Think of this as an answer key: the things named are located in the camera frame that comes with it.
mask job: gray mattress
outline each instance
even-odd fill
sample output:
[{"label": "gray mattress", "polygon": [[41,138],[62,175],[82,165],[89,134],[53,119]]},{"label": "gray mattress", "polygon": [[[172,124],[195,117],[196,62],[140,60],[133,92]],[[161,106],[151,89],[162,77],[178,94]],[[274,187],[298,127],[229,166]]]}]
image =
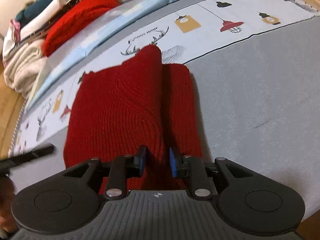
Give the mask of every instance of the gray mattress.
[{"label": "gray mattress", "polygon": [[[123,29],[45,95],[133,31],[201,0],[180,0]],[[224,156],[298,191],[305,218],[320,208],[320,18],[229,45],[188,62],[204,158]],[[57,156],[12,172],[17,190],[64,169],[67,129],[48,141]]]}]

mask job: white towel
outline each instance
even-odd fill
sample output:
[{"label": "white towel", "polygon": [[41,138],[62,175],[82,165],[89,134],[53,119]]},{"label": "white towel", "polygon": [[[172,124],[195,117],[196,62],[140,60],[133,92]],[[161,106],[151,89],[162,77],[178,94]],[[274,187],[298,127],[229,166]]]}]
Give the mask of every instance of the white towel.
[{"label": "white towel", "polygon": [[20,40],[23,41],[30,34],[39,30],[70,0],[53,0],[36,18],[21,29]]},{"label": "white towel", "polygon": [[19,42],[19,39],[20,39],[19,32],[20,32],[20,23],[15,21],[14,19],[11,19],[9,22],[7,35],[4,37],[4,41],[3,41],[3,48],[2,48],[3,58],[6,57],[10,53],[10,51],[14,48],[16,43]]},{"label": "white towel", "polygon": [[41,49],[43,42],[44,39],[40,39],[31,44],[26,43],[16,52],[12,59],[7,62],[3,76],[8,87],[14,89],[15,75],[19,73],[23,67],[43,56]]},{"label": "white towel", "polygon": [[23,68],[20,68],[14,76],[13,86],[15,91],[22,93],[22,96],[27,99],[31,92],[33,85],[39,76],[40,72],[44,68],[47,62],[47,57],[41,57],[29,64],[26,64]]}]

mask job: bed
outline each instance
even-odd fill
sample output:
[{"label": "bed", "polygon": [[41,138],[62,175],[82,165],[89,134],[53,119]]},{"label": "bed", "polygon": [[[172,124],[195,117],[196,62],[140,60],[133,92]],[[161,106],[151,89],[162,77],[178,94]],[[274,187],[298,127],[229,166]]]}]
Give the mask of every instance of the bed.
[{"label": "bed", "polygon": [[[128,39],[156,29],[157,45],[171,49],[174,55],[164,58],[164,63],[184,63],[193,75],[205,158],[224,156],[288,185],[303,197],[305,218],[315,213],[320,208],[317,0],[308,0],[308,4],[301,0],[264,1],[262,9],[250,0],[175,0],[134,19],[89,53],[81,51],[79,62],[57,77],[22,114],[11,154],[45,142],[54,144],[58,154],[13,170],[17,190],[65,168],[62,153],[68,114],[78,89],[75,84],[83,73],[117,65],[131,57],[134,50],[125,46]],[[192,24],[182,25],[183,18]],[[49,58],[50,63],[64,62],[68,48],[79,36],[90,32],[88,27],[58,49]],[[222,42],[212,37],[214,42],[210,43],[204,39],[209,32],[215,33],[214,37],[227,33],[228,38]],[[194,48],[192,41],[204,45]],[[137,46],[147,43],[137,40]],[[115,51],[118,56],[110,59]],[[54,118],[59,121],[48,121],[50,117],[45,113],[53,112],[50,107],[57,100]],[[45,128],[39,126],[39,118],[47,119]]]}]

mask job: pink cloth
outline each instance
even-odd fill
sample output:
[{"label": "pink cloth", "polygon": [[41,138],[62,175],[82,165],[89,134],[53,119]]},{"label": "pink cloth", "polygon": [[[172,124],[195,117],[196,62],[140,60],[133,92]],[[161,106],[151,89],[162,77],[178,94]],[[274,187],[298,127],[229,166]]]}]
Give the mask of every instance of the pink cloth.
[{"label": "pink cloth", "polygon": [[9,21],[9,25],[14,27],[14,36],[15,36],[15,43],[18,44],[20,41],[20,22],[16,21],[15,19],[11,19]]}]

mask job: red sweater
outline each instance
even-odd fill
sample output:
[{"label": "red sweater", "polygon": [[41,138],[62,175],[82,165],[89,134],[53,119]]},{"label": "red sweater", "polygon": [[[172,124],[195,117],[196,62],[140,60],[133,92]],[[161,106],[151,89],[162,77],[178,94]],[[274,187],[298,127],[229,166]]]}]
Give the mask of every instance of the red sweater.
[{"label": "red sweater", "polygon": [[144,176],[129,179],[128,189],[184,188],[172,179],[169,147],[201,156],[189,70],[162,65],[153,45],[120,66],[85,75],[71,110],[64,160],[66,167],[94,156],[112,161],[135,154],[140,145],[151,156]]},{"label": "red sweater", "polygon": [[66,12],[49,30],[42,45],[49,57],[62,44],[100,17],[119,5],[117,0],[82,0]]}]

